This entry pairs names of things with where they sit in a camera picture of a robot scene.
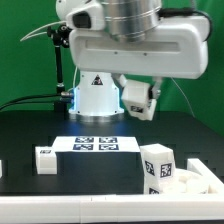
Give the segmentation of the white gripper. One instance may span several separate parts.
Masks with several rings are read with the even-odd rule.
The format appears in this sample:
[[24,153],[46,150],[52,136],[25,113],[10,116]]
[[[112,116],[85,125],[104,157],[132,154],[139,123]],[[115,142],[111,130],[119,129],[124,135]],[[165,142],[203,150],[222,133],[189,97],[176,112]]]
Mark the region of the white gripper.
[[164,9],[154,2],[88,2],[65,17],[69,45],[82,71],[112,73],[124,89],[124,74],[196,79],[208,64],[209,18],[192,9]]

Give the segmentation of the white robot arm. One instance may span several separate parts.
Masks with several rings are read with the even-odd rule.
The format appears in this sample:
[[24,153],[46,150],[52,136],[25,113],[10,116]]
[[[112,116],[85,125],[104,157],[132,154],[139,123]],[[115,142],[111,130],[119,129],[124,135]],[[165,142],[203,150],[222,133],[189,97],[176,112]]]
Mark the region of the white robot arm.
[[163,78],[196,79],[206,70],[212,22],[202,11],[161,0],[56,0],[56,12],[80,70],[72,117],[128,112],[151,120]]

